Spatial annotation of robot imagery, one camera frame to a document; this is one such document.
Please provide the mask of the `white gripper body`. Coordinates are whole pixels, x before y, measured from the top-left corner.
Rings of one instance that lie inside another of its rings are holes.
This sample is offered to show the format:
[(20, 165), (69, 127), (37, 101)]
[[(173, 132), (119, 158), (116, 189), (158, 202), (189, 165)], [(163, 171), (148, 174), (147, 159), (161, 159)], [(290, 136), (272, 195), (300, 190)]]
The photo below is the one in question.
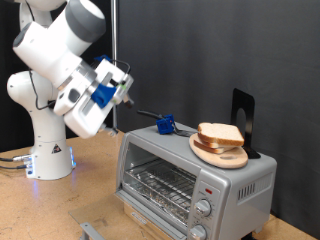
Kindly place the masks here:
[(96, 69), (81, 62), (59, 87), (54, 112), (78, 136), (93, 137), (132, 83), (128, 73), (105, 59)]

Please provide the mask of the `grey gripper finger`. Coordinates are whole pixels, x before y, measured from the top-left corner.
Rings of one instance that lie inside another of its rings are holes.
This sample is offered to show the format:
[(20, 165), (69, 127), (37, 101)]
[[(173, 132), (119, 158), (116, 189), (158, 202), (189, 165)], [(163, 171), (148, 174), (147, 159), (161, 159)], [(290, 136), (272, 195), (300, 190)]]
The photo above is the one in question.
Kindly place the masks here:
[(114, 137), (118, 134), (118, 130), (114, 127), (107, 127), (105, 124), (102, 124), (99, 129), (100, 132), (106, 132), (109, 136)]

